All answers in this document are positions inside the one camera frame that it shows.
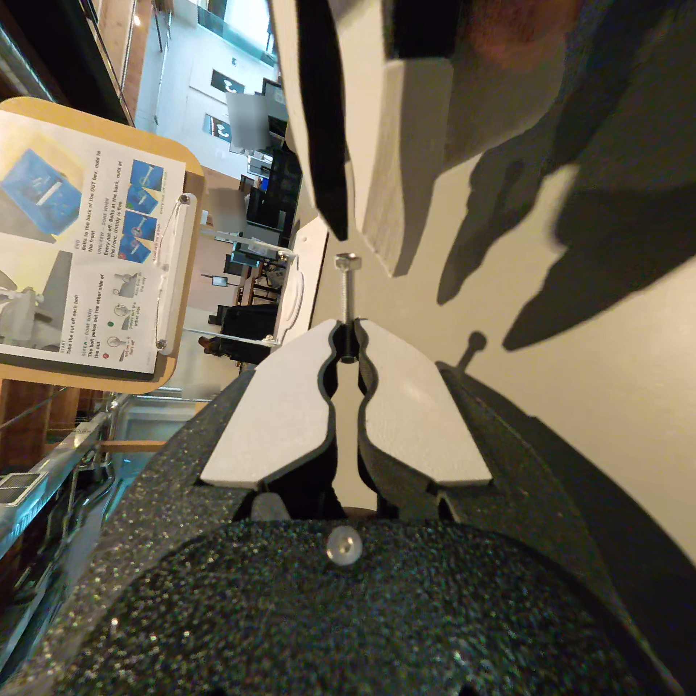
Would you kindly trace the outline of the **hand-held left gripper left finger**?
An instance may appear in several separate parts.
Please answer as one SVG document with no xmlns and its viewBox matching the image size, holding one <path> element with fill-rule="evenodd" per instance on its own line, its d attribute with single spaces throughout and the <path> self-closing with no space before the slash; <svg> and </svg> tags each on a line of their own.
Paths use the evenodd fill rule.
<svg viewBox="0 0 696 696">
<path fill-rule="evenodd" d="M 337 465 L 335 407 L 338 320 L 280 346 L 253 371 L 200 474 L 202 483 L 259 489 L 311 463 L 332 481 Z"/>
</svg>

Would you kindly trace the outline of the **white base board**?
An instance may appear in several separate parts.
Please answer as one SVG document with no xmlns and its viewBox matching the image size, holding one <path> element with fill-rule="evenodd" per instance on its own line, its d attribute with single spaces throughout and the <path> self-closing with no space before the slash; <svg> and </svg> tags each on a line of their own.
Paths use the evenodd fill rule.
<svg viewBox="0 0 696 696">
<path fill-rule="evenodd" d="M 322 273 L 328 226 L 321 217 L 301 227 L 294 237 L 278 302 L 274 338 L 278 344 L 289 343 L 307 332 L 312 323 L 319 279 Z"/>
</svg>

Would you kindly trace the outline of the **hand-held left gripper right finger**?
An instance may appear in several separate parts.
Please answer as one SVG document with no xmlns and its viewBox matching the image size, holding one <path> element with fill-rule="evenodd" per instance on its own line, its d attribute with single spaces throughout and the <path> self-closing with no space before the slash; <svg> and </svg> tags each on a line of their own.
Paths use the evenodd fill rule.
<svg viewBox="0 0 696 696">
<path fill-rule="evenodd" d="M 492 473 L 440 371 L 370 319 L 354 324 L 363 401 L 359 454 L 380 492 L 486 486 Z"/>
</svg>

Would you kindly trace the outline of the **metal rail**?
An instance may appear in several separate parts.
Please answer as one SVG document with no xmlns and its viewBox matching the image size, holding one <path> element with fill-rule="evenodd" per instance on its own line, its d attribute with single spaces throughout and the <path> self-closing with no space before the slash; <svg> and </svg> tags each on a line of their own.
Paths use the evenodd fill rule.
<svg viewBox="0 0 696 696">
<path fill-rule="evenodd" d="M 123 407 L 130 397 L 119 395 L 107 403 L 90 421 L 83 422 L 27 473 L 46 473 L 47 487 L 43 497 L 28 505 L 17 507 L 1 505 L 1 556 L 8 552 L 38 515 L 49 499 L 61 488 L 68 477 L 83 463 L 94 461 L 101 444 L 107 439 Z"/>
</svg>

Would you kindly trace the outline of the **wooden clipboard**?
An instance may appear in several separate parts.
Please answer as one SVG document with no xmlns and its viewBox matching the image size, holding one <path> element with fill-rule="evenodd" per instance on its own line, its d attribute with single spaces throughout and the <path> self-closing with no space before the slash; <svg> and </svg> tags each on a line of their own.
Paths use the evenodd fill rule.
<svg viewBox="0 0 696 696">
<path fill-rule="evenodd" d="M 1 378 L 25 381 L 35 384 L 52 384 L 70 388 L 86 388 L 104 392 L 144 395 L 164 386 L 177 368 L 182 335 L 185 329 L 187 299 L 194 270 L 196 246 L 198 242 L 201 216 L 203 212 L 204 173 L 196 157 L 184 145 L 132 126 L 123 125 L 102 117 L 66 107 L 38 98 L 18 97 L 4 100 L 1 111 L 13 113 L 55 126 L 67 127 L 75 131 L 96 136 L 102 140 L 130 147 L 152 155 L 158 155 L 182 162 L 186 166 L 182 188 L 188 196 L 185 212 L 179 214 L 188 235 L 188 250 L 184 252 L 185 270 L 181 277 L 181 290 L 177 313 L 170 312 L 169 319 L 175 321 L 167 339 L 168 354 L 156 358 L 153 375 L 145 378 L 119 377 L 114 372 L 104 374 L 78 373 L 76 368 L 58 367 L 57 362 L 41 359 L 22 360 L 21 365 L 13 365 L 1 359 Z"/>
</svg>

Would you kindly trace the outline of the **white clip bar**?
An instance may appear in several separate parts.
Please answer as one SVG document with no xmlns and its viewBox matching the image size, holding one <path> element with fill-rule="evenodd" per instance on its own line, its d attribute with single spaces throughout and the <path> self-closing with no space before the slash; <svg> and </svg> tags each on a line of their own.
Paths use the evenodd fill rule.
<svg viewBox="0 0 696 696">
<path fill-rule="evenodd" d="M 184 294 L 188 258 L 196 223 L 198 200 L 182 193 L 163 229 L 155 266 L 160 271 L 154 342 L 159 353 L 169 356 L 175 349 L 177 325 Z"/>
</svg>

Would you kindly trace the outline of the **silver bolt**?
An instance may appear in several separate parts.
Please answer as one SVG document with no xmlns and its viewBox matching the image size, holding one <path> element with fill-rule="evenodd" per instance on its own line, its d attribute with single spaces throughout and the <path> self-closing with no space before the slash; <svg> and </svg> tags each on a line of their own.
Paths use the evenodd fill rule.
<svg viewBox="0 0 696 696">
<path fill-rule="evenodd" d="M 342 273 L 342 323 L 344 326 L 344 350 L 342 362 L 354 363 L 356 356 L 353 349 L 354 339 L 354 269 L 346 266 Z"/>
</svg>

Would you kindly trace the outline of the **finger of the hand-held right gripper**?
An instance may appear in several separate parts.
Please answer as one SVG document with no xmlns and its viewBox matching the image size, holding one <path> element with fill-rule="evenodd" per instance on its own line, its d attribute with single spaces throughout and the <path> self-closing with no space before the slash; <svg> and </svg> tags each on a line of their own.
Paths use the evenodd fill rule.
<svg viewBox="0 0 696 696">
<path fill-rule="evenodd" d="M 343 65 L 328 1 L 270 1 L 289 125 L 308 195 L 338 241 L 349 237 Z"/>
<path fill-rule="evenodd" d="M 408 274 L 443 166 L 453 66 L 392 58 L 387 1 L 347 11 L 347 148 L 354 219 L 391 277 Z"/>
</svg>

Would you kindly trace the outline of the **person's right hand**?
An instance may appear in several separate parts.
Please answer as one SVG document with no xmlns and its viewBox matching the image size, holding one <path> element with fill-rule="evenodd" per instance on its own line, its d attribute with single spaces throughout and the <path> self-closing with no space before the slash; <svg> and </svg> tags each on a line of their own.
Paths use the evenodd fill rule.
<svg viewBox="0 0 696 696">
<path fill-rule="evenodd" d="M 564 50 L 583 1 L 470 1 L 463 37 L 483 61 L 525 72 Z"/>
</svg>

